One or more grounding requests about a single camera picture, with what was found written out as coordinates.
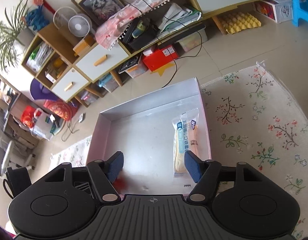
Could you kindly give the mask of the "blue white bread packet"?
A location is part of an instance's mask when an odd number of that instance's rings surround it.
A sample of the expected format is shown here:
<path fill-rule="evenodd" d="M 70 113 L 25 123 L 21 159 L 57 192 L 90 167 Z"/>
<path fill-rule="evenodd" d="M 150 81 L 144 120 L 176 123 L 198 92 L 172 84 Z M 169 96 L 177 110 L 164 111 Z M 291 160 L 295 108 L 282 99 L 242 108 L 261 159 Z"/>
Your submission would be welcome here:
<path fill-rule="evenodd" d="M 187 169 L 184 164 L 185 151 L 189 150 L 188 139 L 188 115 L 183 113 L 177 118 L 172 120 L 172 124 L 175 130 L 174 133 L 174 176 L 180 177 L 187 173 Z"/>

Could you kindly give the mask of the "orange white small packet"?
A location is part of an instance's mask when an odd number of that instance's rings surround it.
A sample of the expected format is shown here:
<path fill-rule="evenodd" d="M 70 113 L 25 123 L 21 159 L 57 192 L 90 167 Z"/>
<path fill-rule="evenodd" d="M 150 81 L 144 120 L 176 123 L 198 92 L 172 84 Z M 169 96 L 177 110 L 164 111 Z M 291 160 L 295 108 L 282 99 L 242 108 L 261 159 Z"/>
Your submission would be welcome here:
<path fill-rule="evenodd" d="M 196 156 L 200 156 L 198 143 L 198 108 L 191 109 L 181 115 L 183 125 L 184 150 L 191 151 Z"/>

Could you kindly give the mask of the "pink cardboard box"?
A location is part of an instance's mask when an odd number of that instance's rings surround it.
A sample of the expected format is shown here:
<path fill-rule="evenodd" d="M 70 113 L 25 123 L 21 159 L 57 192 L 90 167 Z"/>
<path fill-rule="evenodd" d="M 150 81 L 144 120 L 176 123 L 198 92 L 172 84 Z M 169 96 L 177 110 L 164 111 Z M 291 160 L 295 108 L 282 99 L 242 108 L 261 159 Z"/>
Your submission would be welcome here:
<path fill-rule="evenodd" d="M 208 126 L 197 78 L 156 90 L 99 113 L 87 162 L 124 154 L 119 174 L 122 194 L 183 194 L 195 187 L 189 174 L 174 176 L 172 121 L 199 110 L 197 142 L 200 158 L 211 158 Z"/>

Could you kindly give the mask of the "red lantern bag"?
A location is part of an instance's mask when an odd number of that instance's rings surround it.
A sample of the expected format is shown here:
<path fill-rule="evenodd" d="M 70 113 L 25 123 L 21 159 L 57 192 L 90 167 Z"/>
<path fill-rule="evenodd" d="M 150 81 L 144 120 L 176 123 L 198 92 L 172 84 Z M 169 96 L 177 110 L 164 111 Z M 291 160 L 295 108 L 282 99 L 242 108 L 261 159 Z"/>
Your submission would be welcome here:
<path fill-rule="evenodd" d="M 77 106 L 73 106 L 71 103 L 65 103 L 60 99 L 57 101 L 45 100 L 44 107 L 65 121 L 70 121 L 78 111 Z"/>

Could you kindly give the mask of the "floral table cloth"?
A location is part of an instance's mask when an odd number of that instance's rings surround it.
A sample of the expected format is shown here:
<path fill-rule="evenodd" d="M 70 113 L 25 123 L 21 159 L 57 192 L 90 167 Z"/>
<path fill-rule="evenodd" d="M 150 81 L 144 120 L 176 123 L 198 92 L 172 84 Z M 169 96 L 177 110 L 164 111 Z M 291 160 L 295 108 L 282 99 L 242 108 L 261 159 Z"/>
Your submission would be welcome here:
<path fill-rule="evenodd" d="M 295 239 L 308 237 L 308 120 L 264 63 L 199 83 L 211 158 L 225 166 L 249 163 L 300 206 Z M 87 163 L 92 136 L 52 158 L 51 167 Z"/>

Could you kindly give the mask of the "clear storage bin blue lid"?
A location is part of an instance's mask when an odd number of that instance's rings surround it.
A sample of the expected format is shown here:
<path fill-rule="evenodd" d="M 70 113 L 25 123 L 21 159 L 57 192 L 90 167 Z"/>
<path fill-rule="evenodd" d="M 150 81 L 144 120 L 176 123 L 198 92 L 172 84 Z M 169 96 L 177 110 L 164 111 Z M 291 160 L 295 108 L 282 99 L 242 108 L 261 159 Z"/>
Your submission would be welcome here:
<path fill-rule="evenodd" d="M 119 87 L 117 81 L 115 81 L 111 74 L 107 74 L 106 76 L 98 80 L 98 86 L 100 88 L 106 89 L 110 93 Z"/>

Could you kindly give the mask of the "wooden tv cabinet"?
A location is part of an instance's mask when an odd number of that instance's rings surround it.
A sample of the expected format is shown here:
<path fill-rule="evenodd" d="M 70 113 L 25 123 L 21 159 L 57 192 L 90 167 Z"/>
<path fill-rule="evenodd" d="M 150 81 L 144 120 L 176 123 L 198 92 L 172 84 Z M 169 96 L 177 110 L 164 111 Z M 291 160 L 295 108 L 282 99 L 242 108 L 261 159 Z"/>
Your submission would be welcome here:
<path fill-rule="evenodd" d="M 239 5 L 264 0 L 72 0 L 61 28 L 50 23 L 29 45 L 22 66 L 34 77 L 34 100 L 82 102 L 80 92 L 95 94 L 92 87 L 104 77 L 117 85 L 119 66 L 155 46 L 157 67 L 176 58 L 172 44 L 177 37 L 197 32 L 207 18 L 220 31 L 221 13 Z"/>

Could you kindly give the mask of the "red shoe box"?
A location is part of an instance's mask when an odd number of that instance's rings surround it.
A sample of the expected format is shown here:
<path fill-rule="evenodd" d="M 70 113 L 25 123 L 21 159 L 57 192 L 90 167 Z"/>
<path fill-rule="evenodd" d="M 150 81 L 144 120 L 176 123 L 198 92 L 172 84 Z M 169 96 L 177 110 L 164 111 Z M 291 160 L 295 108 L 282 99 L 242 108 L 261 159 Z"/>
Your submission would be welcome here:
<path fill-rule="evenodd" d="M 168 46 L 163 49 L 156 48 L 154 52 L 150 55 L 143 55 L 142 62 L 147 66 L 147 68 L 154 72 L 162 66 L 172 62 L 179 57 L 177 51 L 175 51 L 173 46 Z"/>

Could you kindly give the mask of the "clear bin under cabinet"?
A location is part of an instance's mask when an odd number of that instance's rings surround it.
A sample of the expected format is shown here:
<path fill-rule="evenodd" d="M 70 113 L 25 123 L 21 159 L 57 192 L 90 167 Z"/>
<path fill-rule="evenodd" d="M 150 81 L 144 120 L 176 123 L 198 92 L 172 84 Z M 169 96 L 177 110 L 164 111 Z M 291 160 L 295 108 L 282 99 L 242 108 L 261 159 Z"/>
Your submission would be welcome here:
<path fill-rule="evenodd" d="M 194 33 L 188 35 L 177 41 L 179 45 L 185 52 L 192 50 L 193 48 L 200 46 L 202 43 L 207 42 L 208 37 L 206 35 L 205 28 L 195 31 Z"/>

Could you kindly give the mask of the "black open case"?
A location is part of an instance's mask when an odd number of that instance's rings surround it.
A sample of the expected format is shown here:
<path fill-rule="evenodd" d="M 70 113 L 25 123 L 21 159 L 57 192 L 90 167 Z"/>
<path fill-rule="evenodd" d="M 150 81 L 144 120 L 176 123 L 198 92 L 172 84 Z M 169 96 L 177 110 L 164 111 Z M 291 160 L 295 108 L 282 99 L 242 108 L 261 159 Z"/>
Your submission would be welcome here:
<path fill-rule="evenodd" d="M 123 44 L 136 51 L 150 43 L 157 35 L 155 22 L 147 17 L 134 19 L 127 28 Z"/>

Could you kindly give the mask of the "white desk fan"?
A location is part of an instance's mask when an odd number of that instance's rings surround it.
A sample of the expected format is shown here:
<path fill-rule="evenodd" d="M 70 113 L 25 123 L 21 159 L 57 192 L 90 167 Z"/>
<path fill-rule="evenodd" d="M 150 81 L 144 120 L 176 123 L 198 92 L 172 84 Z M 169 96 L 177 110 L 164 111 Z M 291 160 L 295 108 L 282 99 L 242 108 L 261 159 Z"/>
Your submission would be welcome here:
<path fill-rule="evenodd" d="M 93 24 L 88 16 L 76 12 L 72 7 L 61 7 L 53 15 L 53 23 L 60 30 L 65 28 L 75 37 L 86 37 L 93 33 Z"/>

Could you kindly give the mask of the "yellow egg tray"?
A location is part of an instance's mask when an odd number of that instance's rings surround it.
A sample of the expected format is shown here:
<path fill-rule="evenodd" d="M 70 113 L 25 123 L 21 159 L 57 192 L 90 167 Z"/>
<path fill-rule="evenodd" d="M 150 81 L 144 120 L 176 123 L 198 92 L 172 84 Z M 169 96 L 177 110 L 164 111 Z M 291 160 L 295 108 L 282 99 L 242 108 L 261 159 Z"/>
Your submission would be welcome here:
<path fill-rule="evenodd" d="M 219 20 L 227 34 L 236 34 L 246 29 L 262 27 L 262 23 L 248 12 L 233 12 L 221 16 Z"/>

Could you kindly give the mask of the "pink table runner cloth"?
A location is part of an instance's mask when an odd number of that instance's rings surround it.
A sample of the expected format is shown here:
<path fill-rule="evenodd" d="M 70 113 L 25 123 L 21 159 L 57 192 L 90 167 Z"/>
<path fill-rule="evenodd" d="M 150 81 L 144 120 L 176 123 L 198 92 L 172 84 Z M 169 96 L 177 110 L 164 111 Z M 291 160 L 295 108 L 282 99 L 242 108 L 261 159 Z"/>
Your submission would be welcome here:
<path fill-rule="evenodd" d="M 170 0 L 135 0 L 120 9 L 103 23 L 95 33 L 95 40 L 105 49 L 111 49 L 134 19 Z"/>

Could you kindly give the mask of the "green potted plant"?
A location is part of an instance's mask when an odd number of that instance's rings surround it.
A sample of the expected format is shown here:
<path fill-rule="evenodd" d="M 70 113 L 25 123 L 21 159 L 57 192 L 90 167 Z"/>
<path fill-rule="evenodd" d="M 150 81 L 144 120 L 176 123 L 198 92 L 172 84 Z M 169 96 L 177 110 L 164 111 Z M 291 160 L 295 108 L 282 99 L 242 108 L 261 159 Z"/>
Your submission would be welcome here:
<path fill-rule="evenodd" d="M 14 43 L 24 46 L 18 35 L 28 27 L 25 22 L 28 13 L 28 0 L 19 0 L 16 6 L 4 10 L 5 19 L 0 20 L 0 70 L 4 72 L 8 67 L 16 67 L 19 62 Z"/>

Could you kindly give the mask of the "white patterned storage box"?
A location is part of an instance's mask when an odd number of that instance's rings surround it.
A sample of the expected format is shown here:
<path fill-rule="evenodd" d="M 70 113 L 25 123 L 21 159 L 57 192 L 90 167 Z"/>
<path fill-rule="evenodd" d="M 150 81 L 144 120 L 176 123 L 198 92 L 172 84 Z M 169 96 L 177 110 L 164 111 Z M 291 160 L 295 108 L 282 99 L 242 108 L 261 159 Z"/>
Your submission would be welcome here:
<path fill-rule="evenodd" d="M 253 3 L 253 9 L 277 24 L 291 21 L 293 19 L 292 0 L 255 1 Z"/>

